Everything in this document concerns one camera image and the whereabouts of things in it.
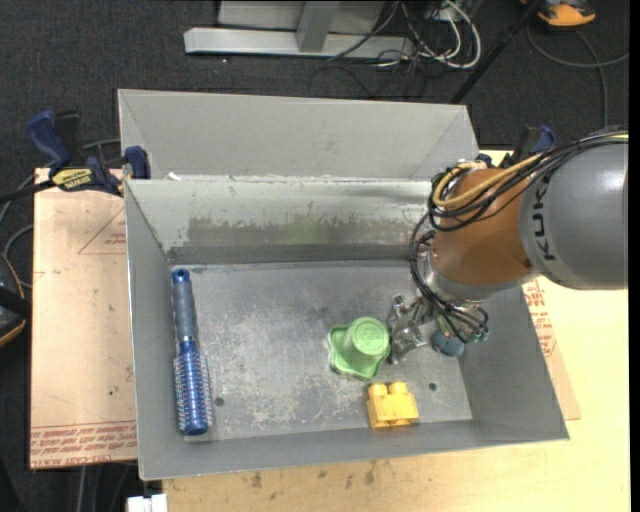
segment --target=electrical cable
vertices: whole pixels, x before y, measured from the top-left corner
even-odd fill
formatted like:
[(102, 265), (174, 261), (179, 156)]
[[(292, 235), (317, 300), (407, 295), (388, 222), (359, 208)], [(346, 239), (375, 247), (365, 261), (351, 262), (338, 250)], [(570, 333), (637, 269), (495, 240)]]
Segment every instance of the electrical cable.
[[(418, 44), (418, 52), (420, 53), (423, 50), (426, 50), (426, 53), (422, 54), (423, 57), (428, 57), (428, 58), (432, 58), (434, 60), (438, 60), (440, 62), (444, 62), (446, 59), (451, 59), (451, 58), (455, 57), (456, 55), (458, 55), (458, 53), (460, 53), (460, 50), (462, 48), (462, 38), (460, 36), (460, 31), (458, 30), (458, 27), (456, 26), (455, 22), (451, 19), (451, 16), (449, 16), (449, 20), (447, 21), (447, 23), (451, 26), (451, 28), (452, 28), (452, 30), (454, 32), (454, 35), (456, 37), (456, 47), (453, 50), (447, 50), (446, 52), (443, 52), (442, 54), (437, 54), (424, 41), (424, 36), (421, 37), (420, 35), (418, 35), (417, 30), (414, 28), (414, 26), (411, 23), (410, 11), (407, 8), (406, 3), (402, 2), (400, 7), (402, 9), (402, 13), (404, 14), (404, 18), (405, 18), (405, 21), (407, 23), (407, 27), (409, 28), (409, 31), (413, 35), (413, 37), (415, 39), (415, 42)], [(429, 18), (426, 20), (427, 24), (428, 24), (428, 22), (433, 21), (434, 15), (435, 15), (436, 12), (437, 12), (437, 10), (435, 10), (435, 9), (431, 12)]]
[(629, 58), (629, 52), (627, 51), (626, 53), (620, 55), (619, 57), (616, 57), (614, 59), (608, 60), (608, 61), (604, 61), (604, 62), (597, 62), (597, 63), (586, 63), (586, 62), (571, 62), (571, 61), (567, 61), (564, 59), (560, 59), (558, 57), (556, 57), (555, 55), (551, 55), (550, 53), (547, 53), (545, 50), (543, 50), (538, 43), (536, 43), (533, 40), (533, 36), (531, 35), (531, 25), (527, 26), (527, 38), (529, 39), (529, 42), (531, 43), (531, 46), (533, 46), (533, 48), (541, 53), (542, 55), (544, 55), (547, 59), (552, 60), (553, 62), (557, 62), (558, 64), (562, 64), (563, 66), (569, 66), (572, 68), (582, 68), (582, 69), (595, 69), (595, 68), (599, 68), (599, 67), (603, 67), (603, 66), (611, 66), (613, 64), (617, 64), (618, 62), (622, 62), (625, 59)]
[[(587, 149), (605, 144), (627, 144), (628, 138), (620, 138), (621, 135), (628, 136), (628, 130), (615, 128), (607, 132), (600, 131), (597, 134), (583, 137), (582, 139), (579, 139), (570, 144), (566, 144), (559, 148), (547, 150), (545, 152), (533, 155), (532, 157), (523, 160), (519, 164), (516, 164), (516, 166), (512, 166), (509, 169), (500, 172), (499, 176), (501, 177), (501, 179), (508, 179), (506, 181), (503, 181), (502, 183), (498, 182), (499, 186), (491, 194), (487, 194), (487, 191), (489, 190), (490, 186), (496, 184), (495, 182), (490, 183), (493, 181), (492, 178), (485, 180), (483, 183), (479, 184), (479, 186), (474, 187), (474, 189), (469, 191), (469, 194), (465, 194), (465, 199), (468, 199), (473, 194), (476, 194), (476, 196), (471, 198), (464, 205), (458, 207), (452, 207), (452, 204), (457, 203), (447, 203), (447, 195), (451, 193), (450, 191), (445, 192), (445, 196), (442, 197), (443, 186), (441, 186), (441, 184), (443, 183), (445, 177), (448, 179), (448, 181), (451, 181), (451, 175), (453, 173), (451, 171), (447, 171), (446, 173), (436, 176), (433, 180), (433, 192), (429, 196), (428, 200), (432, 225), (436, 230), (454, 231), (456, 229), (462, 229), (472, 222), (485, 220), (486, 218), (489, 218), (490, 216), (493, 216), (495, 213), (497, 213), (493, 212), (491, 215), (484, 217), (482, 216), (483, 213), (488, 209), (488, 207), (497, 199), (497, 197), (504, 194), (508, 190), (513, 189), (522, 181), (527, 179), (530, 180), (530, 182), (525, 187), (528, 188), (532, 186), (533, 182), (535, 182), (541, 176), (545, 176), (549, 173), (555, 172), (555, 170), (561, 167), (566, 161), (573, 158), (577, 154), (586, 151)], [(469, 166), (466, 166), (462, 171), (469, 171), (469, 169)], [(440, 200), (439, 202), (444, 203), (444, 206), (439, 206), (436, 204), (435, 199), (436, 195), (438, 194), (440, 194), (438, 196), (438, 199)], [(458, 199), (461, 197), (462, 196), (456, 196), (453, 199)], [(454, 226), (440, 226), (435, 222), (435, 218), (455, 218), (466, 214), (472, 214), (472, 216)]]
[[(420, 39), (420, 37), (418, 36), (415, 28), (413, 27), (413, 25), (411, 24), (411, 21), (409, 20), (409, 12), (408, 9), (406, 8), (404, 2), (402, 3), (402, 11), (405, 15), (405, 20), (407, 22), (407, 25), (409, 27), (409, 30), (411, 31), (411, 33), (413, 34), (413, 36), (416, 38), (417, 43), (419, 45), (420, 48), (426, 48), (427, 52), (424, 53), (422, 52), (422, 50), (420, 50), (419, 55), (421, 57), (425, 57), (428, 59), (433, 59), (437, 62), (441, 62), (442, 64), (444, 64), (445, 66), (449, 67), (449, 68), (453, 68), (453, 69), (469, 69), (474, 67), (479, 61), (480, 58), (482, 56), (482, 40), (480, 39), (480, 33), (478, 32), (475, 24), (471, 21), (471, 18), (469, 18), (469, 16), (467, 15), (467, 13), (465, 13), (462, 9), (460, 9), (460, 7), (458, 7), (454, 2), (451, 2), (450, 0), (446, 0), (446, 4), (451, 7), (452, 9), (454, 9), (459, 15), (460, 17), (465, 21), (466, 24), (469, 25), (469, 27), (471, 28), (471, 34), (473, 36), (473, 46), (475, 48), (475, 55), (473, 57), (473, 59), (469, 62), (465, 62), (465, 63), (455, 63), (455, 62), (451, 62), (451, 58), (455, 57), (456, 55), (458, 55), (460, 48), (456, 47), (456, 50), (454, 50), (452, 52), (452, 55), (446, 55), (445, 54), (436, 54), (423, 40)], [(455, 32), (457, 34), (457, 40), (461, 41), (460, 38), (460, 33), (457, 29), (457, 27), (455, 27)]]
[[(88, 149), (94, 149), (97, 148), (98, 152), (100, 153), (100, 159), (101, 161), (104, 160), (104, 154), (102, 151), (102, 148), (104, 146), (109, 146), (109, 145), (114, 145), (114, 144), (120, 144), (120, 139), (118, 138), (110, 138), (110, 139), (102, 139), (96, 142), (91, 142), (89, 144), (85, 144), (83, 146), (83, 148), (85, 150)], [(121, 157), (118, 157), (118, 159), (112, 159), (109, 160), (107, 162), (111, 162), (113, 163), (116, 160), (120, 160)], [(43, 168), (47, 168), (47, 167), (51, 167), (54, 164), (54, 162), (47, 162)], [(48, 188), (52, 188), (55, 185), (51, 182), (43, 182), (43, 183), (36, 183), (36, 184), (31, 184), (33, 182), (34, 179), (36, 179), (38, 177), (37, 173), (33, 173), (31, 174), (28, 178), (26, 178), (22, 183), (20, 183), (20, 185), (18, 185), (18, 188), (16, 190), (14, 190), (13, 192), (9, 193), (9, 194), (5, 194), (4, 196), (0, 197), (0, 204), (4, 203), (4, 205), (2, 206), (2, 209), (0, 210), (0, 225), (2, 225), (2, 223), (4, 222), (5, 217), (7, 216), (7, 213), (9, 211), (9, 208), (11, 208), (11, 205), (13, 204), (15, 199), (18, 199), (20, 197), (24, 197), (26, 195), (31, 194), (35, 194), (36, 192), (40, 192), (42, 190), (47, 190)], [(20, 238), (22, 235), (24, 235), (25, 233), (27, 233), (28, 231), (33, 229), (33, 225), (29, 225), (29, 226), (25, 226), (24, 228), (18, 230), (17, 232), (15, 232), (7, 241), (7, 243), (4, 246), (4, 250), (3, 250), (3, 254), (5, 255), (5, 258), (7, 258), (7, 260), (9, 259), (8, 254), (9, 251), (11, 250), (11, 246), (15, 243), (15, 241)], [(21, 279), (18, 279), (19, 283), (24, 287), (24, 288), (31, 288), (31, 284), (22, 281)]]
[(113, 509), (116, 506), (116, 503), (120, 499), (120, 491), (122, 490), (122, 486), (124, 484), (124, 480), (127, 477), (127, 474), (129, 473), (129, 470), (131, 469), (131, 467), (133, 467), (133, 466), (128, 466), (128, 465), (125, 466), (124, 471), (122, 472), (122, 475), (120, 476), (120, 479), (118, 480), (118, 483), (116, 485), (115, 491), (113, 493), (113, 498), (111, 500), (111, 504), (109, 505), (109, 508), (107, 509), (108, 512), (113, 512)]
[(80, 484), (78, 485), (78, 501), (76, 502), (76, 512), (82, 512), (82, 499), (84, 498), (84, 483), (87, 478), (87, 466), (82, 466), (80, 473)]
[(575, 32), (575, 34), (578, 36), (578, 38), (580, 38), (580, 40), (582, 41), (582, 43), (587, 47), (587, 50), (589, 50), (589, 53), (591, 54), (591, 56), (593, 57), (593, 64), (588, 64), (588, 63), (580, 63), (580, 62), (569, 62), (563, 59), (560, 59), (558, 57), (555, 57), (547, 52), (545, 52), (534, 40), (531, 34), (531, 28), (530, 26), (527, 27), (527, 38), (529, 39), (529, 43), (531, 43), (531, 46), (533, 46), (533, 48), (538, 51), (540, 54), (542, 54), (544, 57), (552, 60), (553, 62), (557, 62), (558, 64), (562, 64), (564, 66), (569, 66), (572, 68), (577, 68), (577, 69), (597, 69), (598, 73), (600, 74), (600, 83), (601, 83), (601, 87), (602, 87), (602, 117), (603, 117), (603, 126), (606, 127), (609, 124), (609, 92), (608, 92), (608, 88), (607, 88), (607, 79), (606, 76), (604, 74), (604, 67), (605, 66), (610, 66), (612, 64), (617, 64), (618, 62), (621, 62), (625, 59), (627, 59), (629, 57), (629, 52), (606, 62), (601, 62), (598, 54), (596, 53), (595, 49), (593, 48), (593, 45), (588, 41), (588, 39), (582, 35), (580, 32)]
[[(38, 175), (36, 173), (33, 173), (31, 176), (26, 178), (22, 183), (20, 183), (20, 185), (18, 185), (18, 188), (16, 190), (24, 189), (29, 183), (33, 182), (33, 180), (35, 180), (37, 177)], [(9, 208), (11, 207), (12, 204), (13, 204), (13, 201), (7, 201), (5, 205), (2, 207), (2, 210), (0, 210), (0, 226), (2, 225), (2, 222), (4, 221), (4, 218), (6, 217), (7, 212), (9, 211)]]
[[(20, 238), (22, 235), (24, 235), (25, 233), (28, 233), (29, 231), (31, 231), (33, 229), (33, 224), (29, 224), (28, 226), (25, 226), (21, 229), (19, 229), (18, 231), (16, 231), (13, 235), (11, 235), (11, 237), (9, 237), (9, 240), (7, 241), (7, 243), (4, 246), (4, 250), (2, 251), (2, 253), (4, 254), (4, 257), (9, 260), (9, 251), (11, 250), (11, 246), (15, 243), (15, 241)], [(26, 283), (23, 280), (18, 278), (18, 282), (24, 287), (24, 288), (31, 288), (31, 284), (30, 283)]]
[[(591, 43), (580, 32), (576, 32), (576, 35), (587, 47), (595, 63), (599, 64), (600, 59), (598, 59), (598, 54), (596, 53)], [(600, 75), (600, 84), (602, 86), (602, 126), (606, 127), (609, 124), (609, 92), (607, 90), (607, 78), (604, 74), (604, 66), (598, 65), (598, 74)]]
[(93, 491), (91, 492), (91, 512), (98, 512), (98, 489), (100, 484), (100, 477), (102, 476), (102, 464), (98, 464), (96, 470), (96, 480), (93, 484)]
[(393, 4), (391, 5), (391, 10), (390, 10), (389, 14), (387, 15), (386, 19), (380, 25), (378, 25), (378, 27), (376, 27), (371, 32), (369, 32), (366, 36), (364, 36), (358, 43), (353, 45), (351, 48), (348, 48), (348, 49), (344, 50), (343, 52), (340, 52), (339, 54), (334, 55), (333, 57), (330, 57), (328, 59), (328, 61), (338, 60), (338, 59), (341, 59), (343, 57), (346, 57), (347, 55), (355, 52), (358, 48), (360, 48), (364, 43), (366, 43), (373, 36), (375, 36), (376, 34), (381, 32), (391, 22), (391, 20), (395, 16), (396, 11), (398, 10), (399, 6), (400, 6), (400, 2), (399, 1), (393, 2)]

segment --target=yellow block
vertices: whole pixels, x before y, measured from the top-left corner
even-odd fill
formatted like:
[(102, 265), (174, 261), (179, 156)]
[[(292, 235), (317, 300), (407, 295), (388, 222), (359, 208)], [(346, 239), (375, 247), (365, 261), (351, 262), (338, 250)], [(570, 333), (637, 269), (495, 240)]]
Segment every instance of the yellow block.
[(373, 428), (409, 425), (419, 417), (413, 393), (409, 393), (406, 383), (400, 381), (388, 387), (381, 382), (371, 384), (367, 411)]

